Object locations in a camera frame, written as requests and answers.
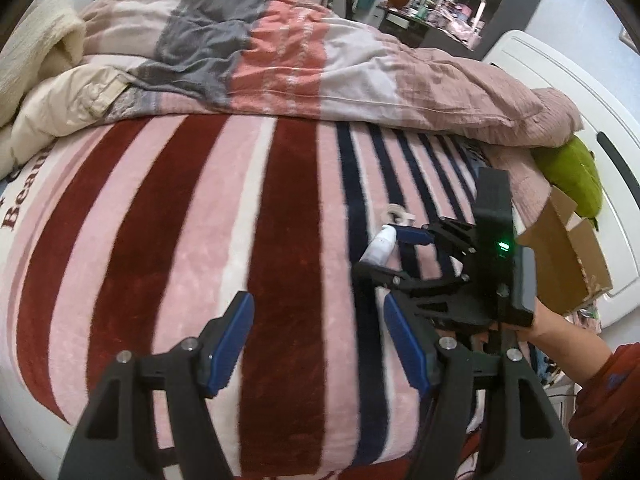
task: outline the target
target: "white bottle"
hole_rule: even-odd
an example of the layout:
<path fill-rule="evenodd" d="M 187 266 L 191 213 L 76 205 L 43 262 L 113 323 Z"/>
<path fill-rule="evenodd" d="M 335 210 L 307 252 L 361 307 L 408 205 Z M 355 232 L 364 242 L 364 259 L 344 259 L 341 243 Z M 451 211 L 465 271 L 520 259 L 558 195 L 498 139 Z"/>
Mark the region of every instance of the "white bottle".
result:
<path fill-rule="evenodd" d="M 360 261 L 384 267 L 396 246 L 396 229 L 385 225 L 364 251 Z"/>

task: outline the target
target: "navy blue stripe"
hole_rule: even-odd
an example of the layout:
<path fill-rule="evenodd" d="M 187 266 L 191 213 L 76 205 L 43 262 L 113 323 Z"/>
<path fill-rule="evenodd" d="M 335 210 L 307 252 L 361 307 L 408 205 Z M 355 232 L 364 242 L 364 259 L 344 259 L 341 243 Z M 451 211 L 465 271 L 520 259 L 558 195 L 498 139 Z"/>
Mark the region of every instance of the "navy blue stripe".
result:
<path fill-rule="evenodd" d="M 360 184 L 360 168 L 356 159 L 348 123 L 336 123 L 342 187 L 348 213 L 349 260 L 355 264 L 369 245 L 367 205 Z M 381 455 L 388 431 L 382 336 L 371 280 L 351 277 L 358 348 L 358 385 L 360 396 L 360 439 L 353 459 L 354 466 L 368 465 Z"/>
<path fill-rule="evenodd" d="M 369 134 L 373 141 L 373 148 L 378 157 L 382 179 L 385 181 L 386 196 L 391 204 L 398 204 L 406 208 L 404 202 L 404 194 L 398 182 L 398 176 L 391 162 L 389 153 L 386 150 L 385 141 L 382 139 L 382 131 L 376 124 L 368 124 Z M 420 265 L 418 264 L 418 256 L 415 247 L 409 244 L 398 244 L 400 253 L 400 263 L 404 270 L 412 278 L 421 278 Z"/>
<path fill-rule="evenodd" d="M 415 160 L 414 152 L 411 151 L 409 147 L 409 142 L 406 139 L 406 135 L 402 130 L 394 130 L 396 136 L 398 137 L 398 143 L 400 144 L 400 149 L 402 150 L 402 154 L 404 155 L 404 159 L 406 160 L 407 165 L 409 166 L 409 171 L 411 171 L 411 175 L 414 178 L 415 187 L 420 194 L 420 200 L 422 200 L 422 206 L 424 207 L 425 213 L 427 213 L 427 220 L 429 223 L 435 222 L 438 220 L 438 209 L 436 208 L 435 202 L 433 201 L 433 197 L 429 192 L 429 187 L 427 183 L 424 181 L 424 175 L 420 170 L 420 166 L 418 162 Z M 436 257 L 438 259 L 438 264 L 440 266 L 440 272 L 443 276 L 455 276 L 455 270 L 453 269 L 453 264 L 451 263 L 451 258 L 447 256 L 442 250 L 436 247 Z"/>
<path fill-rule="evenodd" d="M 478 175 L 476 174 L 474 165 L 469 160 L 469 154 L 466 152 L 466 149 L 463 148 L 460 142 L 458 142 L 457 140 L 453 143 L 453 145 L 456 147 L 456 150 L 460 154 L 460 158 L 465 163 L 465 166 L 469 170 L 469 173 L 471 173 L 471 178 L 474 180 L 474 182 L 477 182 Z"/>
<path fill-rule="evenodd" d="M 456 161 L 456 158 L 453 156 L 453 153 L 451 153 L 451 150 L 449 149 L 449 144 L 447 143 L 446 139 L 443 136 L 437 135 L 436 139 L 438 139 L 438 141 L 440 142 L 440 145 L 442 146 L 442 151 L 444 152 L 444 154 L 447 155 L 447 158 L 451 163 L 451 167 L 453 168 L 453 171 L 456 172 L 456 175 L 458 176 L 458 180 L 462 185 L 462 189 L 465 192 L 466 198 L 469 200 L 470 204 L 473 204 L 476 201 L 476 198 L 474 197 L 473 192 L 469 188 L 469 185 L 466 183 L 466 179 L 464 175 L 462 175 L 462 171 L 460 171 L 458 162 Z M 458 145 L 458 141 L 456 139 L 450 139 L 450 140 L 454 145 Z"/>
<path fill-rule="evenodd" d="M 465 222 L 466 221 L 465 215 L 462 212 L 462 208 L 460 207 L 460 202 L 458 202 L 458 197 L 456 196 L 456 193 L 453 191 L 453 188 L 451 187 L 451 183 L 449 182 L 449 178 L 447 177 L 447 173 L 444 171 L 444 168 L 440 164 L 440 161 L 438 160 L 438 157 L 436 156 L 436 153 L 433 150 L 431 141 L 427 138 L 426 135 L 421 135 L 420 140 L 422 141 L 422 145 L 424 146 L 424 149 L 427 150 L 427 154 L 429 155 L 429 158 L 433 163 L 433 167 L 436 170 L 436 173 L 438 174 L 438 178 L 442 183 L 442 189 L 444 189 L 444 192 L 447 195 L 447 199 L 449 200 L 449 203 L 453 208 L 453 213 L 456 215 L 456 219 L 460 220 L 461 222 Z"/>

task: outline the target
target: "white headboard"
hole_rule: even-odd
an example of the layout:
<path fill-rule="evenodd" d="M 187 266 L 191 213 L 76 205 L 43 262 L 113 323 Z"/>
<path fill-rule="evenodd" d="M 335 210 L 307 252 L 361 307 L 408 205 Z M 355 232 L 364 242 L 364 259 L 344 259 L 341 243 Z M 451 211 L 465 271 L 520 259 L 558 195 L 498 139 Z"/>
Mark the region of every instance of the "white headboard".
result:
<path fill-rule="evenodd" d="M 557 88 L 580 109 L 584 130 L 577 135 L 594 153 L 604 187 L 598 240 L 613 290 L 598 307 L 609 326 L 640 305 L 640 124 L 573 61 L 519 30 L 500 38 L 484 62 L 529 88 Z"/>

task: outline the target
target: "gray fabric patch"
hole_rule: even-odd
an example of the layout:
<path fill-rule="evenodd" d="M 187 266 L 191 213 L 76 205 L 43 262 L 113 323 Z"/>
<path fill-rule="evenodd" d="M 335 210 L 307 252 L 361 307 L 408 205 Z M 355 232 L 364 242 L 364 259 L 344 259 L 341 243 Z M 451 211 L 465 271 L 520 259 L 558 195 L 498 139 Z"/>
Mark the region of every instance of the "gray fabric patch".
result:
<path fill-rule="evenodd" d="M 228 82 L 269 1 L 182 0 L 162 32 L 155 59 L 130 73 L 143 88 L 227 106 Z"/>

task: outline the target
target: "chair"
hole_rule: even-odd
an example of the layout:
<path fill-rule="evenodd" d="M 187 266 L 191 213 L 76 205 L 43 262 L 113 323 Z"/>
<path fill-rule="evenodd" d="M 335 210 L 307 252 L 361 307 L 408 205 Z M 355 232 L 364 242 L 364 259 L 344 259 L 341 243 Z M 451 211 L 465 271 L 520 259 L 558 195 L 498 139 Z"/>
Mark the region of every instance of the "chair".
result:
<path fill-rule="evenodd" d="M 353 0 L 334 0 L 332 9 L 341 18 L 353 21 Z"/>

